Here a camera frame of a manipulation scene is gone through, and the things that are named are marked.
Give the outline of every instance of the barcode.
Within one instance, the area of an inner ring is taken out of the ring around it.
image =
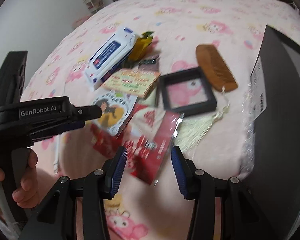
[[[263,94],[260,96],[260,112],[263,111]]]

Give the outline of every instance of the black square frame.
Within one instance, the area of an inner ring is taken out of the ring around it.
[[[188,106],[171,108],[167,87],[169,85],[178,84],[196,78],[200,79],[208,100],[204,102],[188,105]],[[211,85],[208,82],[206,76],[204,75],[200,67],[190,68],[190,69],[170,73],[164,76],[160,76],[159,89],[161,90],[162,93],[164,109],[177,112],[177,113],[184,113],[185,117],[195,115],[195,114],[201,114],[205,112],[211,112],[217,108],[217,100],[212,92]]]

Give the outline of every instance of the metal screw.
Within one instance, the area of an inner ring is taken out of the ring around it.
[[[238,182],[239,182],[239,179],[238,179],[237,177],[231,177],[231,178],[230,178],[230,181],[231,181],[232,183],[238,183]]]
[[[59,179],[59,181],[60,181],[61,183],[65,183],[65,182],[68,181],[68,177],[67,177],[67,176],[62,176],[62,177]]]
[[[202,176],[204,174],[203,170],[197,169],[194,171],[195,174],[197,174],[198,176]]]
[[[100,176],[103,174],[103,170],[102,169],[95,170],[94,174],[96,174],[97,176]]]

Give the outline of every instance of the red package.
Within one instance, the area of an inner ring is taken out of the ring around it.
[[[130,173],[152,184],[181,120],[180,114],[135,104],[130,121],[117,139],[95,126],[94,148],[112,158],[119,145],[125,146]]]

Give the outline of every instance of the white wall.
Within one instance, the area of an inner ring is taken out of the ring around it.
[[[5,0],[0,7],[0,67],[11,50],[28,50],[25,84],[71,24],[88,15],[82,0]]]

